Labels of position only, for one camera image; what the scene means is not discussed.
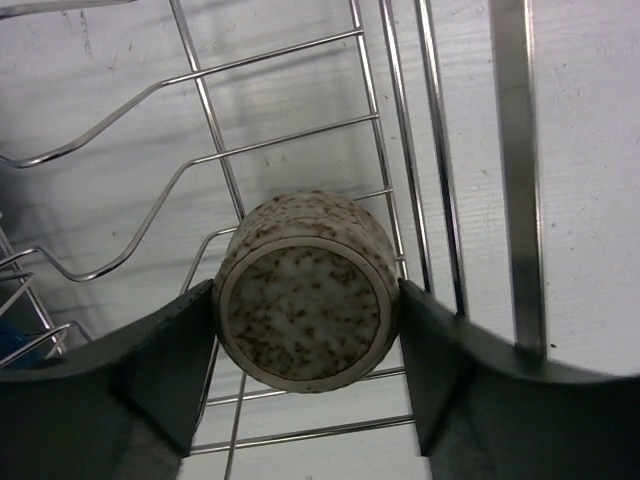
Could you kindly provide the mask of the dark blue mug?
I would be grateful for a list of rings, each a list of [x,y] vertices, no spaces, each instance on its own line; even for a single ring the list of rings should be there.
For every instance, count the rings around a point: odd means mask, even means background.
[[[20,348],[26,346],[37,337],[45,334],[45,331],[39,331],[36,333],[25,334],[20,328],[18,328],[12,320],[7,317],[1,318],[1,359],[10,356]],[[51,340],[48,340],[39,347],[30,350],[21,357],[17,358],[10,364],[4,367],[4,370],[21,370],[40,367],[40,364],[53,364],[55,358],[46,357],[45,350],[46,345],[51,345]]]

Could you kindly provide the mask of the speckled ceramic cup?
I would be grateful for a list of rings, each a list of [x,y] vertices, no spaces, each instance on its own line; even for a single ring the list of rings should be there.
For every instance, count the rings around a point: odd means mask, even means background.
[[[398,332],[391,241],[366,209],[333,192],[281,194],[249,212],[213,297],[229,358],[287,392],[351,385],[381,363]]]

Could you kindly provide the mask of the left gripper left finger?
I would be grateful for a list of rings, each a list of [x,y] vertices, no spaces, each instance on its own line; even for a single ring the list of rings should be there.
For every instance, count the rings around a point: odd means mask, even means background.
[[[1,372],[4,479],[175,479],[211,381],[213,283],[64,356]]]

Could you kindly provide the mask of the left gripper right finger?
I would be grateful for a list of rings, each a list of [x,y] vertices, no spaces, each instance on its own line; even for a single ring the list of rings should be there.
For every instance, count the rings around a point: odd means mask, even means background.
[[[419,449],[435,479],[635,479],[639,380],[544,360],[400,282]]]

